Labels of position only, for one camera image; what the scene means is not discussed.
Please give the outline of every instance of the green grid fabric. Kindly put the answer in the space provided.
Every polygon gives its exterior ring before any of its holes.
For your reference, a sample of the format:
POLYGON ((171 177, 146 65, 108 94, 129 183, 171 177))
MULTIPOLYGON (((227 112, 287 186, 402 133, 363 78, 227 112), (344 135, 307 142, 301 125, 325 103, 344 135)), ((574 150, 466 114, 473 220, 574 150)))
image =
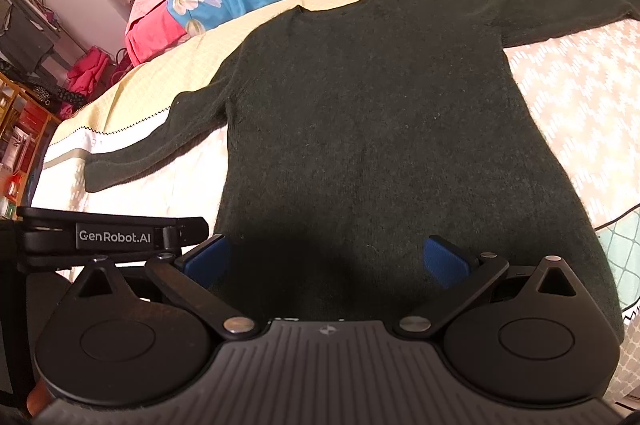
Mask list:
POLYGON ((640 208, 597 231, 597 235, 609 259, 620 306, 625 309, 640 298, 640 208))

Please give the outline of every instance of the wooden shelf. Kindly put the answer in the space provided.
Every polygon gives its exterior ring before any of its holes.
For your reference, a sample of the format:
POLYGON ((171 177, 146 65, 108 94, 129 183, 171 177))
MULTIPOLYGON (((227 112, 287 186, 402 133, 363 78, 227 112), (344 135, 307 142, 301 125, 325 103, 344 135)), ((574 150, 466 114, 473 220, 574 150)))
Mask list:
POLYGON ((44 156, 48 143, 44 137, 53 135, 59 124, 33 91, 0 73, 0 217, 15 219, 15 207, 24 199, 34 165, 44 156), (15 152, 7 155, 12 148, 15 152))

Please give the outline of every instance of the dark green sweater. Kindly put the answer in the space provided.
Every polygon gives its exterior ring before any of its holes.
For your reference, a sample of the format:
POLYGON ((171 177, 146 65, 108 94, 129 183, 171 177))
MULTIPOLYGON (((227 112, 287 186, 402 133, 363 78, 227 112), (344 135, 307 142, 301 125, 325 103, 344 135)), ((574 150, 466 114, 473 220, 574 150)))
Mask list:
POLYGON ((228 124, 215 291, 256 318, 401 317, 439 291, 428 235, 512 264, 563 256, 622 338, 607 260, 505 46, 640 19, 640 0, 361 0, 257 28, 165 123, 91 156, 86 189, 228 124))

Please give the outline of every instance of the gray stripe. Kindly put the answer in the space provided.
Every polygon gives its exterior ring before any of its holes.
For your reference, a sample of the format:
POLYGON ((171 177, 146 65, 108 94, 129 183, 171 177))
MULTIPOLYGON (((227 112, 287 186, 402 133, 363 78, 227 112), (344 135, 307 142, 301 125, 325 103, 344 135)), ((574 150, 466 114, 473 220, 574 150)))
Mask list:
POLYGON ((86 160, 86 157, 89 156, 90 154, 91 153, 89 151, 76 147, 75 149, 67 151, 64 154, 61 154, 57 158, 53 158, 53 160, 46 161, 42 165, 42 170, 59 165, 63 161, 70 160, 71 158, 80 158, 80 160, 86 160))

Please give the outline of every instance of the black device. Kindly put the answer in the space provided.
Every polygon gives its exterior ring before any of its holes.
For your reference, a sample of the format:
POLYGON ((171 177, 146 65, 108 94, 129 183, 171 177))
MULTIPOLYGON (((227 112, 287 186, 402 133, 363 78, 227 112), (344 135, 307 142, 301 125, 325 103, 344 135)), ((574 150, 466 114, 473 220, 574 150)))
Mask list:
POLYGON ((207 291, 230 247, 202 219, 18 213, 1 228, 14 278, 85 265, 35 346, 55 397, 35 424, 622 423, 600 399, 618 342, 556 255, 512 266, 431 236, 432 271, 463 275, 409 315, 259 323, 207 291))

